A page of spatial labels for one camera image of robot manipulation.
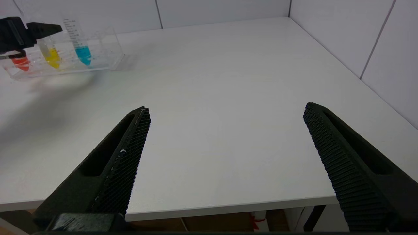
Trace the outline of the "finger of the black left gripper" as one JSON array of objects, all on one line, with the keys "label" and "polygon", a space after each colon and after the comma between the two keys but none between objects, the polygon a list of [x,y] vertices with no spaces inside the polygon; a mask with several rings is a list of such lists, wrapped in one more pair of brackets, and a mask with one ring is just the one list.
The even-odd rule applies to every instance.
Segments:
[{"label": "finger of the black left gripper", "polygon": [[27,23],[27,30],[34,40],[43,39],[63,31],[60,25],[39,22]]}]

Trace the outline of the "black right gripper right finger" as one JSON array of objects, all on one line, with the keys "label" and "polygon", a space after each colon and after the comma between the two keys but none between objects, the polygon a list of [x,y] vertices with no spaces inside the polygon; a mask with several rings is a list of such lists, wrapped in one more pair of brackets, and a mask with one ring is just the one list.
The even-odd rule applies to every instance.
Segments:
[{"label": "black right gripper right finger", "polygon": [[351,231],[417,232],[417,182],[328,108],[303,114]]}]

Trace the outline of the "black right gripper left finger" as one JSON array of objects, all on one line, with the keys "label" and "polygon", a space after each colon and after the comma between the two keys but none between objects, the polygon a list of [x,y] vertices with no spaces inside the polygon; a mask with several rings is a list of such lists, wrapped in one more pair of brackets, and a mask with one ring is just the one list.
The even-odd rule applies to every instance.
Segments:
[{"label": "black right gripper left finger", "polygon": [[150,125],[148,108],[128,113],[38,206],[34,223],[46,228],[63,213],[126,215]]}]

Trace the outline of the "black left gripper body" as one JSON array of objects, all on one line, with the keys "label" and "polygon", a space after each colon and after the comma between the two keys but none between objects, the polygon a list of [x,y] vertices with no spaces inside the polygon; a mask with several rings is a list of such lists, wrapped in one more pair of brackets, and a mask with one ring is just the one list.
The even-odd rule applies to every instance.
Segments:
[{"label": "black left gripper body", "polygon": [[0,20],[0,59],[26,57],[25,49],[36,44],[31,31],[25,27],[20,17],[7,17]]}]

